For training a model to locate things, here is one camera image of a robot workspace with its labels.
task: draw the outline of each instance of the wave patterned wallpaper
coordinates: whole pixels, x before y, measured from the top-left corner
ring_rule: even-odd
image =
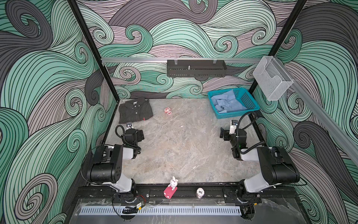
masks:
[[[358,145],[358,1],[305,8],[277,57]],[[267,101],[257,123],[269,146],[287,148],[307,181],[296,190],[312,223],[356,224],[358,168],[292,89]]]
[[[102,57],[268,55],[296,1],[77,0]],[[169,78],[166,64],[108,63],[120,98],[203,98],[253,82],[256,65],[228,64],[224,78]]]
[[[104,136],[116,102],[83,39],[67,0],[0,1],[1,223],[63,223]]]

